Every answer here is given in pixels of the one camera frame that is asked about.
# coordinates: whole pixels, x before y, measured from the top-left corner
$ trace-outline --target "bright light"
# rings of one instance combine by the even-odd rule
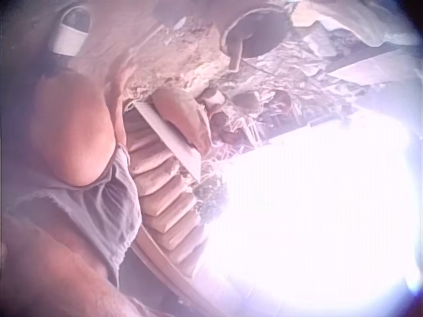
[[[308,308],[357,307],[417,281],[406,130],[365,114],[283,141],[228,168],[209,263]]]

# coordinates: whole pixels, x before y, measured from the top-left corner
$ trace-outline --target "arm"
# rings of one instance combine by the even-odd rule
[[[112,120],[114,136],[117,143],[126,146],[126,132],[124,127],[124,89],[128,79],[136,69],[134,53],[131,51],[119,55],[110,66],[106,80],[110,83],[106,93],[106,104]]]

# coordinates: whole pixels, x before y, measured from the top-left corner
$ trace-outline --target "rubble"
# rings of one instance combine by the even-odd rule
[[[303,37],[303,41],[309,45],[316,56],[332,57],[337,54],[327,33],[320,23],[315,23],[308,28],[307,35]]]

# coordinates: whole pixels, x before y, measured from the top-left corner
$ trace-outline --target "skin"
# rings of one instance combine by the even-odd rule
[[[70,71],[38,83],[30,140],[56,177],[91,184],[116,143],[126,144],[122,95],[134,69],[130,53],[119,56],[106,94]],[[2,316],[167,316],[120,293],[95,247],[49,199],[21,203],[1,226]]]

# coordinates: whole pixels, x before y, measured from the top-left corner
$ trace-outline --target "person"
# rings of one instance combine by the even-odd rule
[[[134,69],[119,56],[106,93],[58,64],[38,81],[30,155],[2,160],[2,316],[168,316],[118,290],[141,225],[122,109]]]

